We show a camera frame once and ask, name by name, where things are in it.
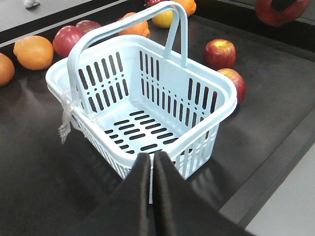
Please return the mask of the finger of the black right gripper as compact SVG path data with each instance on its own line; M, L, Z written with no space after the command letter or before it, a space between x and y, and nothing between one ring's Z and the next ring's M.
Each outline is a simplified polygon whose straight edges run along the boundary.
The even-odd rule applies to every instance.
M270 6L276 11L284 11L294 3L296 0L272 0Z

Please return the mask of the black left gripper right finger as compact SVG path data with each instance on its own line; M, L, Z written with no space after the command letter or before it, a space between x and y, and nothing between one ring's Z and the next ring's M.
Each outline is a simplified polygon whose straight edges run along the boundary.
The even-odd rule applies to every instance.
M158 236L248 236L182 178L164 151L154 154L153 208Z

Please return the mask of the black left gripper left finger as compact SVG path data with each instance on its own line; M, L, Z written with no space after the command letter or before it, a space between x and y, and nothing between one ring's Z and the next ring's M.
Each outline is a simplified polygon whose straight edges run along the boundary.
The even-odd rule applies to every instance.
M116 190L83 222L75 236L155 236L151 194L151 160L138 154L129 174Z

